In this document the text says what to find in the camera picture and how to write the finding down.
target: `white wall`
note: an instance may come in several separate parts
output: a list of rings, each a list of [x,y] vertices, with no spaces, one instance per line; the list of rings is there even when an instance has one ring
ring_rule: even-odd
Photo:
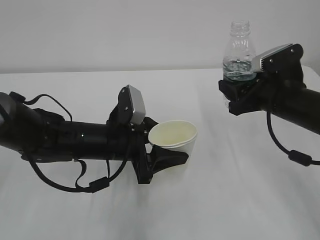
[[[320,73],[319,0],[2,0],[0,73],[211,68],[232,19],[257,52],[304,47]]]

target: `water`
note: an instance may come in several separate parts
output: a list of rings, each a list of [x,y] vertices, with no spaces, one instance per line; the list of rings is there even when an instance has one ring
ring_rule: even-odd
[[[249,81],[256,77],[251,71],[251,61],[223,59],[223,74],[231,80]]]

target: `white table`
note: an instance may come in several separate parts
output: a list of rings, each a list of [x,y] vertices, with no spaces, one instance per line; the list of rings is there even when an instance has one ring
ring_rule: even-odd
[[[305,82],[320,77],[304,67]],[[266,113],[235,117],[218,90],[221,69],[0,75],[1,91],[31,99],[48,93],[75,121],[104,123],[120,89],[141,90],[147,115],[198,127],[184,166],[138,185],[131,164],[96,194],[65,193],[44,184],[20,155],[0,148],[0,238],[3,240],[301,240],[320,239],[320,167],[287,159],[272,142]],[[36,105],[64,112],[49,99]],[[320,160],[320,136],[273,117],[279,141]],[[86,185],[106,175],[87,161]],[[112,162],[115,170],[119,162]],[[74,186],[80,165],[41,164],[60,184]]]

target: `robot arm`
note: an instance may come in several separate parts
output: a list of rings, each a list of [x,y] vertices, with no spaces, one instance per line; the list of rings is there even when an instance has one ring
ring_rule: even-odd
[[[0,145],[19,152],[22,159],[30,162],[36,174],[54,188],[74,193],[97,192],[109,186],[127,161],[132,162],[138,183],[149,184],[155,173],[184,164],[189,157],[187,153],[156,145],[150,153],[146,152],[149,131],[158,123],[146,117],[142,94],[131,85],[121,89],[118,104],[106,124],[75,122],[71,115],[70,121],[66,121],[54,112],[27,106],[43,96],[50,97],[42,94],[26,101],[15,92],[9,95],[0,93]],[[120,160],[122,164],[110,178],[98,179],[89,187],[80,187],[76,183],[76,188],[52,182],[36,164],[76,160],[82,165],[82,176],[86,163],[81,159]]]
[[[320,93],[307,89],[300,60],[303,48],[286,44],[271,49],[252,61],[257,76],[252,81],[235,82],[224,76],[219,90],[230,100],[229,112],[236,116],[256,111],[267,112],[267,126],[275,144],[288,157],[304,166],[319,165],[309,155],[287,150],[277,140],[271,114],[320,134]]]

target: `cup rim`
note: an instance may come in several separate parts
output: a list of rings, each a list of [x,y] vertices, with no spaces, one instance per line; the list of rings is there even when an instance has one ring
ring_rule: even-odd
[[[176,119],[176,120],[168,120],[168,121],[164,121],[164,122],[158,123],[157,125],[155,125],[155,126],[150,130],[149,135],[150,135],[150,133],[151,133],[151,131],[152,131],[153,129],[157,128],[157,126],[159,126],[159,125],[161,125],[161,124],[172,123],[172,122],[184,122],[184,123],[190,124],[191,126],[194,127],[194,129],[195,129],[195,134],[194,134],[190,139],[188,139],[188,140],[181,141],[181,142],[175,143],[175,144],[159,145],[159,147],[161,147],[161,148],[177,148],[177,147],[181,147],[181,146],[183,146],[183,145],[185,145],[185,144],[188,144],[189,142],[192,142],[192,141],[197,137],[197,135],[198,135],[198,129],[197,129],[196,125],[194,125],[192,122],[189,122],[189,121],[187,121],[187,120],[179,120],[179,119]],[[149,135],[148,135],[148,140],[149,140],[149,142],[150,142],[151,144],[154,145],[154,143],[150,141]]]

